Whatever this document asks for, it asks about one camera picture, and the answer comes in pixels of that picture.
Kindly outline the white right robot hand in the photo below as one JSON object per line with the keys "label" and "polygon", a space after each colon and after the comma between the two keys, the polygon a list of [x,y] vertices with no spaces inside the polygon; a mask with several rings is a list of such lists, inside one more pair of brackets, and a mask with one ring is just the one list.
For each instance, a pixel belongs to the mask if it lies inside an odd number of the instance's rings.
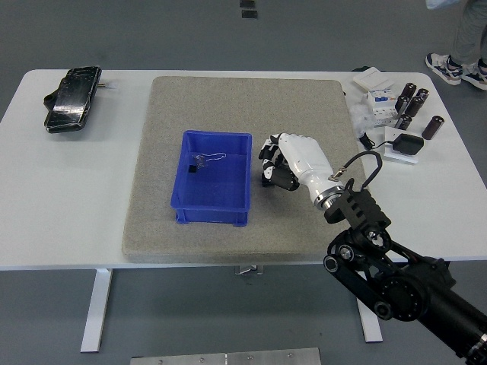
{"label": "white right robot hand", "polygon": [[262,183],[288,191],[306,186],[310,200],[325,210],[342,194],[344,187],[332,178],[333,169],[318,142],[302,135],[271,135],[259,153],[263,162]]}

